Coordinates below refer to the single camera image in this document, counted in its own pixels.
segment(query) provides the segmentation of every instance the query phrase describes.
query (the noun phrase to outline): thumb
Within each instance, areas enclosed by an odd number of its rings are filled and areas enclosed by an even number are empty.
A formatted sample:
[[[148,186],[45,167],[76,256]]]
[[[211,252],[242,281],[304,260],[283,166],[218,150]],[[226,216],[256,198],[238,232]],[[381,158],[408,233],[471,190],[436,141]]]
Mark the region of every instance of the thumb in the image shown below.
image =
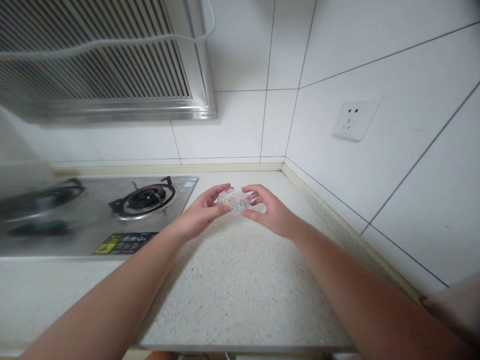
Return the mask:
[[[255,210],[250,210],[250,209],[245,209],[241,212],[241,214],[246,217],[247,219],[252,220],[253,222],[256,222],[257,224],[265,225],[265,220],[266,220],[266,215],[262,214],[258,211]]]
[[[221,217],[222,215],[225,215],[230,211],[230,208],[228,206],[219,206],[219,205],[214,205],[207,207],[203,211],[203,216],[206,220],[211,220],[211,219],[216,219]]]

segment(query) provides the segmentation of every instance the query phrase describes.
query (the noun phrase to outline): electrical outlet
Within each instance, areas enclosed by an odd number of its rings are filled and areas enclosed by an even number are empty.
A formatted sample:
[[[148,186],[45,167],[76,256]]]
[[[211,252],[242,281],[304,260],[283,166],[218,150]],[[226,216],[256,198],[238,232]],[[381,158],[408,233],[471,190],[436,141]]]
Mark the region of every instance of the electrical outlet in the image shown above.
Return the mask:
[[[372,96],[343,103],[336,120],[333,135],[347,140],[360,141],[364,138],[383,96]]]

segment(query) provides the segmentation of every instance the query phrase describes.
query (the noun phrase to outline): clear plastic package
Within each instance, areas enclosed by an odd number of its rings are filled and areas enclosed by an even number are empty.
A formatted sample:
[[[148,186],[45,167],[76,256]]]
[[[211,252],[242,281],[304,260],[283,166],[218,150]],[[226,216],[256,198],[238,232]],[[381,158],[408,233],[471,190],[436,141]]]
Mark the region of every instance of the clear plastic package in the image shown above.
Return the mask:
[[[250,207],[252,200],[253,197],[250,194],[230,187],[218,194],[217,205],[226,205],[233,211],[243,211]]]

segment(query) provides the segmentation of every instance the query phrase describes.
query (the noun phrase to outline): speckled countertop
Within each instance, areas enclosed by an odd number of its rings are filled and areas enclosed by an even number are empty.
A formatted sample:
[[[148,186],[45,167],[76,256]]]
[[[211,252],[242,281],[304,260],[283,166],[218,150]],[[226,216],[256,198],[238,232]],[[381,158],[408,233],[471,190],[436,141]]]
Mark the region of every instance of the speckled countertop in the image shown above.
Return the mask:
[[[216,184],[264,184],[294,213],[348,248],[280,171],[191,175],[198,175],[199,182],[189,204]],[[365,254],[358,258],[374,262]],[[121,263],[0,262],[0,355],[21,352]],[[388,276],[382,267],[366,265]],[[135,343],[171,351],[354,349],[295,246],[236,212],[182,249]]]

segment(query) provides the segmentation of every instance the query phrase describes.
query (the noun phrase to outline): stainless steel stovetop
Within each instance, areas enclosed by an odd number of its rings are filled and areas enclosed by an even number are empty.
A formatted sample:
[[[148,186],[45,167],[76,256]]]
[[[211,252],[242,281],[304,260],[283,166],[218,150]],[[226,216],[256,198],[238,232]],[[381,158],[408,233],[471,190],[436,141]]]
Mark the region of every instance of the stainless steel stovetop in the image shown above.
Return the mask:
[[[49,189],[36,200],[36,211],[12,209],[31,201],[25,195],[10,199],[10,205],[9,199],[0,201],[0,259],[105,260],[134,254],[183,212],[198,177],[77,181],[60,184],[60,190],[74,189],[73,198]]]

